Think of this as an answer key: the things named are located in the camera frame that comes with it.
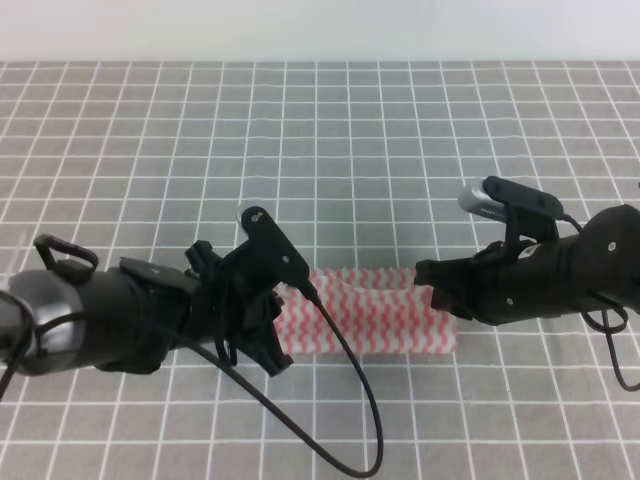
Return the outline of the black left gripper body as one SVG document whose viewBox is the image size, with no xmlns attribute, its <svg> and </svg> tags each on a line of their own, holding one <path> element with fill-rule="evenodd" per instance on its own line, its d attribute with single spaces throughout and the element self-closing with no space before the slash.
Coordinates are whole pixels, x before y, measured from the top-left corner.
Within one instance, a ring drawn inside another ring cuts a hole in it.
<svg viewBox="0 0 640 480">
<path fill-rule="evenodd" d="M 217 355 L 235 360 L 244 354 L 244 344 L 258 336 L 276 335 L 274 321 L 263 325 L 259 320 L 259 300 L 247 303 L 232 290 L 224 276 L 224 257 L 214 252 L 210 242 L 198 240 L 186 251 L 191 271 L 199 280 L 198 304 L 210 314 L 210 326 Z"/>
</svg>

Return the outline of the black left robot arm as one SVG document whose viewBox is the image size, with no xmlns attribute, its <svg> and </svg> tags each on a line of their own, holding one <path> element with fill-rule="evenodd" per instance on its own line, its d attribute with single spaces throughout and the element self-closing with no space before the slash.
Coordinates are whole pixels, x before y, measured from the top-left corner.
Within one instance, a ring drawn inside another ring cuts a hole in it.
<svg viewBox="0 0 640 480">
<path fill-rule="evenodd" d="M 274 325 L 283 304 L 277 281 L 248 243 L 221 257 L 198 240 L 186 271 L 134 258 L 101 271 L 94 252 L 48 234 L 34 246 L 44 269 L 16 274 L 1 294 L 1 360 L 24 341 L 22 375 L 82 367 L 151 374 L 178 346 L 155 325 L 212 343 L 229 366 L 243 353 L 275 376 L 293 362 Z"/>
</svg>

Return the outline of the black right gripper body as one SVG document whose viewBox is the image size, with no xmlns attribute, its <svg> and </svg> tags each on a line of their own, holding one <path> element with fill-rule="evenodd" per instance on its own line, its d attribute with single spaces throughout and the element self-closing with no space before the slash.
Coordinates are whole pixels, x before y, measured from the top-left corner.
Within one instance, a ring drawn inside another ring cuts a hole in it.
<svg viewBox="0 0 640 480">
<path fill-rule="evenodd" d="M 475 319 L 487 325 L 513 323 L 509 317 L 507 281 L 500 278 L 517 263 L 518 255 L 534 242 L 517 242 L 512 255 L 502 242 L 493 242 L 472 257 L 460 260 L 459 279 L 447 284 L 447 292 L 472 309 Z"/>
</svg>

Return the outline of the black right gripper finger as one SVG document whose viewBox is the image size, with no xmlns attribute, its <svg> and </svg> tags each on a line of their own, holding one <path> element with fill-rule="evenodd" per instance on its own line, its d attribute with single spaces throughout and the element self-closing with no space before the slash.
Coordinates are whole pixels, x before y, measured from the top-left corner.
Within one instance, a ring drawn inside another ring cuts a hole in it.
<svg viewBox="0 0 640 480">
<path fill-rule="evenodd" d="M 431 296 L 431 308 L 433 310 L 447 312 L 460 319 L 475 319 L 474 312 L 463 301 L 445 290 L 436 287 L 433 288 Z"/>
<path fill-rule="evenodd" d="M 459 279 L 460 260 L 422 260 L 415 265 L 414 284 L 443 286 Z"/>
</svg>

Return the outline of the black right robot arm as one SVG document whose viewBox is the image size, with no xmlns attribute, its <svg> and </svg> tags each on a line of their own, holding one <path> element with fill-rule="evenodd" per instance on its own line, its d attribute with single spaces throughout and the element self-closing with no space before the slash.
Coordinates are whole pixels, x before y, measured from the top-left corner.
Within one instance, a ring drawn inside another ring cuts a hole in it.
<svg viewBox="0 0 640 480">
<path fill-rule="evenodd" d="M 639 308 L 639 212 L 630 205 L 595 215 L 576 235 L 522 241 L 507 256 L 501 241 L 462 259 L 422 260 L 415 284 L 431 306 L 491 326 L 535 318 Z"/>
</svg>

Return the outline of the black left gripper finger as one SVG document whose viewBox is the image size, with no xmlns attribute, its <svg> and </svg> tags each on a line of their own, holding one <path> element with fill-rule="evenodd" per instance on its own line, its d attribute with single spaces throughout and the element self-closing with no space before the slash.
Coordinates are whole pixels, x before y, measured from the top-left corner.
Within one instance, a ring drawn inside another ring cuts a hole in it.
<svg viewBox="0 0 640 480">
<path fill-rule="evenodd" d="M 265 292 L 259 300 L 260 323 L 272 323 L 282 313 L 282 305 L 283 300 L 276 292 Z"/>
<path fill-rule="evenodd" d="M 280 375 L 293 364 L 276 335 L 258 336 L 244 344 L 244 354 L 258 364 L 271 378 Z"/>
</svg>

